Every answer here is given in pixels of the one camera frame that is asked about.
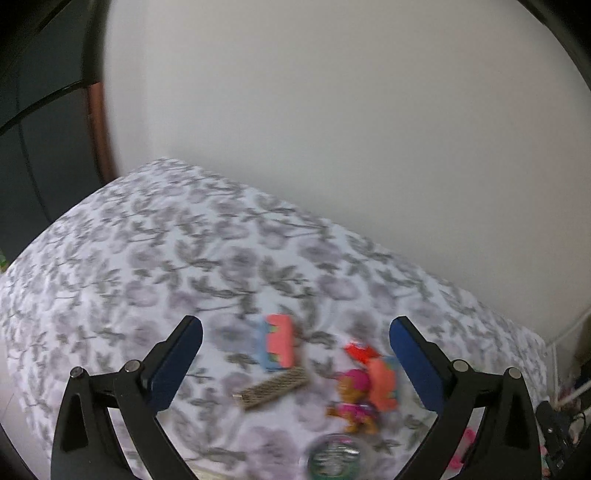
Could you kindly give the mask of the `large pink blue toy block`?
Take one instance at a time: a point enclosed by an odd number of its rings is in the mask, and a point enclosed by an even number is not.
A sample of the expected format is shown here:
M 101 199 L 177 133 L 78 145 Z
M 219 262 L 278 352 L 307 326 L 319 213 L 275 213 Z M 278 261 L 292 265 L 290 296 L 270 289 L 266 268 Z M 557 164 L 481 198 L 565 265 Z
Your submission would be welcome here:
M 377 357 L 368 362 L 369 399 L 380 412 L 394 411 L 399 406 L 399 368 L 394 356 Z

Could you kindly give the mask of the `round tin with beads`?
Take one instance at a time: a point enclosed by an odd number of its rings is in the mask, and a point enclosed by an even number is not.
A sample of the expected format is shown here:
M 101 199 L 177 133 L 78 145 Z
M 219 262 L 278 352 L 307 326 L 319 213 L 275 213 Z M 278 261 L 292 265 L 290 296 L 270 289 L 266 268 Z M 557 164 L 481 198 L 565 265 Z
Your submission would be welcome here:
M 304 478 L 311 480 L 365 479 L 373 464 L 369 446 L 344 433 L 324 435 L 312 441 L 304 453 Z

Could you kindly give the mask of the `gold metal hair comb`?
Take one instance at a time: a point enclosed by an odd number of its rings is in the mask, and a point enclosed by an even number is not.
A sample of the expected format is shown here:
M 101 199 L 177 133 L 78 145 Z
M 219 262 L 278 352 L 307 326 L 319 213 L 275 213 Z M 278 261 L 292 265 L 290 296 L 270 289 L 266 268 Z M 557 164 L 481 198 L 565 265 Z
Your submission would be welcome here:
M 232 397 L 243 411 L 249 411 L 276 401 L 310 381 L 303 367 L 294 367 L 273 374 L 263 382 L 254 384 L 233 394 Z

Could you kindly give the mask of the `small pink blue toy block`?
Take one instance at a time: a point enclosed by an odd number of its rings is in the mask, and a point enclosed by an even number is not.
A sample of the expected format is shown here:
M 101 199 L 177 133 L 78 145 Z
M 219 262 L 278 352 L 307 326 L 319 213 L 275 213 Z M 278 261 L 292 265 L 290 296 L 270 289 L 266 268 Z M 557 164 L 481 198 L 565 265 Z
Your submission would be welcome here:
M 286 314 L 270 314 L 259 324 L 259 364 L 266 371 L 296 365 L 294 322 Z

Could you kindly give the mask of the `pink knitted cloth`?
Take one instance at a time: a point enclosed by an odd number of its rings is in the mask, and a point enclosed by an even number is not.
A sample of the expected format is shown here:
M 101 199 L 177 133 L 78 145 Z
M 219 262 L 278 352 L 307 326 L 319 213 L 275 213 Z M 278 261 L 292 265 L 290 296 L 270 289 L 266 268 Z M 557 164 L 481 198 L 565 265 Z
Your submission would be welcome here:
M 460 443 L 452 456 L 448 465 L 448 469 L 452 471 L 459 471 L 463 468 L 465 458 L 468 455 L 471 447 L 476 439 L 476 432 L 472 428 L 467 428 L 460 440 Z

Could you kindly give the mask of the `brown puppy toy figure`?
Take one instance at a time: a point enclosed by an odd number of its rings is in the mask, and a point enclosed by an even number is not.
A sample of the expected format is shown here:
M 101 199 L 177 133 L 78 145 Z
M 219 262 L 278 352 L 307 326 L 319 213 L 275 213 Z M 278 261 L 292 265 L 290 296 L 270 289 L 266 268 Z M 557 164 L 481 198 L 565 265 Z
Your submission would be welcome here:
M 346 433 L 376 435 L 379 432 L 379 412 L 370 402 L 371 388 L 366 370 L 351 369 L 342 373 L 337 383 L 339 399 L 325 409 L 325 415 L 345 421 Z

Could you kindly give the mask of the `red toy piece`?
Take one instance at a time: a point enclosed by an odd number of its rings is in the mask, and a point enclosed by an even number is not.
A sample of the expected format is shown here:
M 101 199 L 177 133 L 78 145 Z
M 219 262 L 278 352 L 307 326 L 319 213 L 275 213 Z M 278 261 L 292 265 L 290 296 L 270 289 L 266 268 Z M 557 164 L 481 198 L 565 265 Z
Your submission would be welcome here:
M 363 367 L 367 367 L 370 361 L 380 357 L 380 353 L 370 346 L 370 344 L 358 340 L 346 342 L 345 346 L 342 347 L 342 350 L 344 350 L 349 358 L 356 362 L 356 364 L 362 365 Z

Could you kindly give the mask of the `floral grey white blanket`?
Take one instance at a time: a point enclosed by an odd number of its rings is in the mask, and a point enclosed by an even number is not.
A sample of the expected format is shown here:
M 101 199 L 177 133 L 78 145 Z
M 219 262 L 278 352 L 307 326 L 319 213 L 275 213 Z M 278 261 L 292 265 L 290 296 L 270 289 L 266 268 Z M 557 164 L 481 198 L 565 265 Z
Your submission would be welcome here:
M 259 364 L 270 314 L 294 322 L 294 367 L 310 381 L 243 411 L 233 394 L 286 371 Z M 473 294 L 328 219 L 167 159 L 69 210 L 1 280 L 8 370 L 41 449 L 52 449 L 73 367 L 116 371 L 187 315 L 204 344 L 159 420 L 191 466 L 233 479 L 303 477 L 308 444 L 342 428 L 325 415 L 352 367 L 342 347 L 361 339 L 389 354 L 401 315 L 448 357 L 516 367 L 534 402 L 547 393 L 543 340 Z

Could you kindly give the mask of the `dark wooden furniture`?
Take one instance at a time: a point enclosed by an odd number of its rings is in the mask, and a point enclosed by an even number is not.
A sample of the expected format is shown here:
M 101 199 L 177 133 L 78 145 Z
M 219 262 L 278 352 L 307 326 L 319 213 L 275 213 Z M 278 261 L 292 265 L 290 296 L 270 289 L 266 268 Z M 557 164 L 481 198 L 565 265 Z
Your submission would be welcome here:
M 1 81 L 1 246 L 17 254 L 107 175 L 91 132 L 108 1 L 61 1 Z

